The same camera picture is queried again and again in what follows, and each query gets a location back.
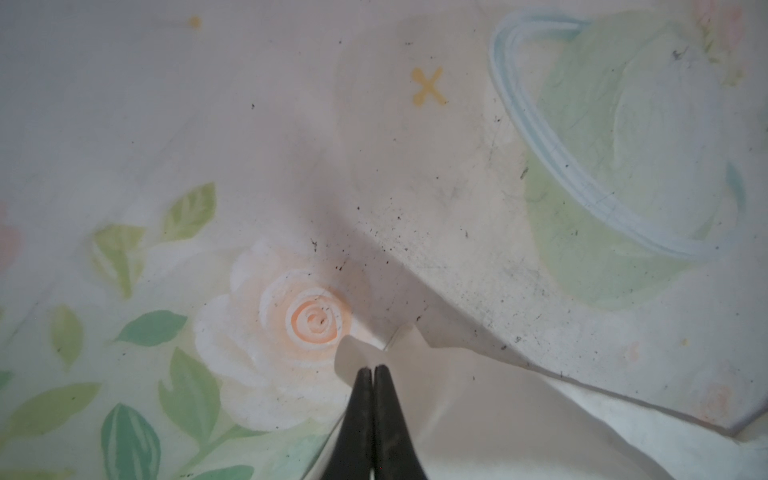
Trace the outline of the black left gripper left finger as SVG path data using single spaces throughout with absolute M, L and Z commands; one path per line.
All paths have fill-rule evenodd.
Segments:
M 373 374 L 361 368 L 353 385 L 323 480 L 368 480 L 374 464 Z

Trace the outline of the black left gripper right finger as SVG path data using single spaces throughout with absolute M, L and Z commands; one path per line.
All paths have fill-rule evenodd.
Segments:
M 373 380 L 374 478 L 427 480 L 411 440 L 391 372 L 378 365 Z

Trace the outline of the white t-shirt with robot print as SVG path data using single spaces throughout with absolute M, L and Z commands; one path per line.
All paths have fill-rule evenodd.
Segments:
M 435 348 L 414 324 L 384 348 L 341 341 L 334 368 L 351 389 L 386 365 L 427 479 L 763 479 L 767 421 L 731 438 L 464 348 Z M 311 479 L 322 479 L 343 419 Z

